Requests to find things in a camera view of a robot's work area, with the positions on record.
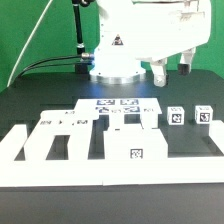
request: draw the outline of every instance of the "black cable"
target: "black cable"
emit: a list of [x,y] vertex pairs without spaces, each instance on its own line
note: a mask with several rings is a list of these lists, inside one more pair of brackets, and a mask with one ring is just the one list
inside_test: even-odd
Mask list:
[[36,67],[37,65],[40,65],[40,64],[44,64],[44,63],[51,62],[51,61],[63,61],[63,60],[70,60],[70,59],[76,59],[76,58],[81,58],[81,55],[61,56],[61,57],[54,57],[54,58],[47,58],[47,59],[44,59],[44,60],[40,60],[40,61],[37,61],[33,64],[28,65],[26,68],[23,69],[22,72],[20,72],[17,75],[17,77],[20,78],[26,71],[29,71],[29,68]]
[[69,59],[75,59],[75,58],[81,58],[81,55],[71,55],[71,56],[61,56],[61,57],[47,58],[47,59],[43,59],[43,60],[37,61],[37,62],[35,62],[33,64],[30,64],[26,68],[33,67],[33,66],[36,66],[36,65],[40,65],[40,64],[43,64],[43,63],[46,63],[46,62],[50,62],[50,61],[62,61],[62,60],[69,60]]
[[22,77],[26,72],[34,69],[39,69],[39,68],[47,68],[47,67],[59,67],[59,66],[70,66],[70,65],[76,65],[76,64],[86,64],[86,65],[92,65],[91,61],[85,61],[85,62],[73,62],[73,63],[67,63],[67,64],[48,64],[48,65],[40,65],[40,66],[33,66],[33,67],[26,67],[22,72],[20,72],[17,78]]
[[82,23],[81,23],[80,9],[79,9],[79,4],[77,4],[77,0],[72,0],[72,4],[73,4],[74,15],[75,15],[77,53],[82,54],[85,52],[85,45],[83,43],[83,36],[82,36]]

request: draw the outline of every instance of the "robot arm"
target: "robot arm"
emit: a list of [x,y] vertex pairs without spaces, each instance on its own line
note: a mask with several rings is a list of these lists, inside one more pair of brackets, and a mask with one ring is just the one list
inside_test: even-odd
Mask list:
[[94,81],[144,78],[141,61],[145,61],[151,65],[155,85],[165,86],[167,58],[181,53],[179,72],[189,73],[196,47],[210,36],[210,0],[97,0],[97,4],[100,43],[90,72]]

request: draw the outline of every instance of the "white block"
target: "white block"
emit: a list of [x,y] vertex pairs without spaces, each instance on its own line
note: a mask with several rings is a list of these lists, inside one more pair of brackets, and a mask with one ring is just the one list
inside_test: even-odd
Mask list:
[[159,129],[104,132],[106,160],[161,160],[168,157],[168,145]]
[[[83,113],[85,111],[94,111],[106,108],[103,114],[109,114],[110,107],[139,107],[142,108],[154,108],[157,114],[162,114],[159,102],[157,98],[123,98],[123,99],[79,99],[75,106],[77,113]],[[133,111],[132,114],[139,114],[140,111]]]
[[183,107],[168,107],[167,121],[169,125],[183,125],[185,111]]
[[224,153],[224,123],[222,121],[210,122],[209,136],[222,153]]
[[143,129],[158,128],[158,113],[154,108],[143,108],[140,119]]
[[26,140],[26,125],[14,125],[0,143],[0,162],[14,161]]
[[68,141],[69,160],[87,160],[93,121],[78,121]]
[[195,121],[197,124],[209,124],[212,120],[213,109],[211,106],[195,106]]
[[122,131],[142,131],[142,125],[140,123],[138,124],[125,124],[122,129]]
[[41,113],[41,119],[51,120],[97,120],[99,113],[96,110],[46,110]]
[[109,110],[109,128],[120,129],[124,126],[124,110],[122,107],[111,107]]
[[46,160],[55,135],[51,131],[34,129],[24,145],[25,158],[29,161]]

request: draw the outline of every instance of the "white foam block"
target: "white foam block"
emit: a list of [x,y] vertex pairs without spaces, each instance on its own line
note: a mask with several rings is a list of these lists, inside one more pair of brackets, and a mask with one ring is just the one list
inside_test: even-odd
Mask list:
[[124,111],[121,107],[111,107],[109,111],[110,128],[120,129],[124,126]]
[[159,129],[104,132],[106,160],[167,159],[168,145]]
[[74,126],[68,141],[69,160],[87,160],[92,134],[92,121],[79,123]]
[[83,111],[75,110],[46,110],[41,113],[41,119],[47,120],[97,120],[99,113],[96,110],[85,109]]
[[154,108],[144,108],[140,116],[143,129],[158,128],[158,113]]
[[[162,114],[157,98],[79,99],[75,106],[75,111],[82,113],[84,111],[94,111],[97,108],[106,107],[109,113],[109,108],[114,106],[123,108],[137,106],[140,109],[153,108],[157,114]],[[140,114],[140,111],[133,111],[133,114]]]
[[14,125],[0,143],[0,162],[13,161],[27,140],[26,125]]
[[24,145],[26,160],[45,160],[54,139],[55,136],[49,131],[34,130]]
[[209,136],[224,153],[224,123],[222,121],[216,120],[210,123]]

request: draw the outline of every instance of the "small white cube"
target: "small white cube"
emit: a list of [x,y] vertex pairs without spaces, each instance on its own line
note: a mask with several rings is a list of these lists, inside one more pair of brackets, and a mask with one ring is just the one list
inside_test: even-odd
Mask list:
[[213,109],[211,106],[195,106],[195,121],[197,124],[210,124],[213,120]]
[[168,107],[167,121],[169,125],[183,125],[184,113],[185,111],[183,107]]

